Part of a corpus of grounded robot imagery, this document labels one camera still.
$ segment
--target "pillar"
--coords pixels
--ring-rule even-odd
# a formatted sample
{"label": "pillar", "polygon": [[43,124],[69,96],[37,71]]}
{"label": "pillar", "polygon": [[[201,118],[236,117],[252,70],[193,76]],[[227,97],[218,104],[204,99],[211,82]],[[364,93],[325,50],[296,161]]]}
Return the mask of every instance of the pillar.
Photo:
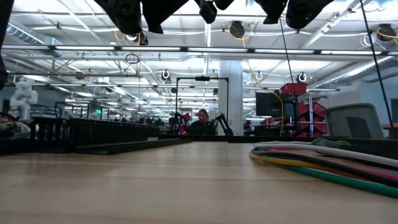
{"label": "pillar", "polygon": [[[227,112],[228,124],[235,132],[243,135],[243,68],[240,60],[220,60],[218,68],[219,78],[229,78],[229,98],[227,98],[227,82],[218,81],[218,112]],[[218,135],[224,135],[223,128],[218,125]]]}

